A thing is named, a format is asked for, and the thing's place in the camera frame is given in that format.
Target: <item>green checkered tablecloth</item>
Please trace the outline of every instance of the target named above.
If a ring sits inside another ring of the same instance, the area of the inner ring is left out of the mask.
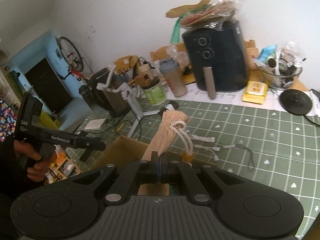
[[[318,216],[320,208],[320,172],[318,173],[317,154],[320,147],[318,145],[320,129],[309,124],[301,116],[281,111],[195,101],[177,100],[177,102],[180,105],[179,110],[190,117],[187,123],[189,134],[216,138],[215,143],[197,141],[197,144],[208,147],[242,144],[253,151],[254,171],[250,172],[247,168],[248,152],[237,148],[221,148],[216,152],[220,160],[215,164],[219,168],[286,191],[301,202],[304,219],[297,237],[302,237]],[[140,103],[145,111],[157,110],[168,104],[165,102],[160,106],[151,106],[145,98],[140,99]],[[93,113],[80,129],[92,119],[96,119]],[[134,121],[135,117],[128,114],[125,119]],[[160,122],[159,115],[145,116],[140,122],[142,125],[140,140],[150,143]],[[102,129],[111,125],[112,123],[106,124]],[[129,122],[124,123],[119,134],[127,135],[130,127]],[[138,139],[139,134],[138,126],[132,137]],[[99,136],[110,144],[117,134],[115,128],[111,128]],[[170,151],[178,153],[184,151],[179,138]],[[81,149],[67,149],[70,157],[83,171],[87,171],[102,153],[96,152],[87,163],[82,163],[78,159],[83,152]],[[194,152],[196,159],[214,162],[210,151],[195,149]]]

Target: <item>ribbed gray plate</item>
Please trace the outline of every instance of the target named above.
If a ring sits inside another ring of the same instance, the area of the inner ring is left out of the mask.
[[[249,240],[225,228],[209,207],[185,196],[131,196],[109,206],[99,221],[70,240]],[[295,240],[293,236],[283,240]]]

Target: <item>colorful patterned cloth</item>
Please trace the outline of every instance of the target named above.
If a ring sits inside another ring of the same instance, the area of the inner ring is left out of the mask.
[[[0,98],[0,142],[14,132],[16,127],[17,115],[13,112],[11,107]]]

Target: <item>bicycle tire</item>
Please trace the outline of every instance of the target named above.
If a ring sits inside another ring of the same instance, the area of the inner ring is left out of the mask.
[[[73,47],[73,49],[76,51],[76,53],[78,54],[78,57],[79,57],[80,66],[78,65],[77,67],[72,67],[72,66],[70,66],[70,67],[71,67],[71,68],[74,68],[74,69],[75,69],[76,71],[78,71],[78,72],[82,72],[83,69],[84,69],[84,65],[83,65],[83,60],[82,60],[82,57],[81,57],[78,49],[77,49],[76,46],[72,43],[71,40],[69,40],[68,38],[62,36],[62,37],[60,37],[60,38],[58,39],[58,47],[59,47],[60,53],[61,53],[61,55],[63,56],[64,60],[65,60],[65,61],[68,63],[68,65],[69,65],[69,62],[68,62],[67,58],[65,57],[64,53],[62,52],[62,45],[61,45],[61,41],[62,41],[62,40],[68,42],[68,43]]]

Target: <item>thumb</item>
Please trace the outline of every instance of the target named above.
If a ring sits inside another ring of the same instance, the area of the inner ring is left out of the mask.
[[[13,147],[16,154],[25,154],[36,161],[41,159],[41,155],[33,148],[30,143],[24,143],[14,140]]]

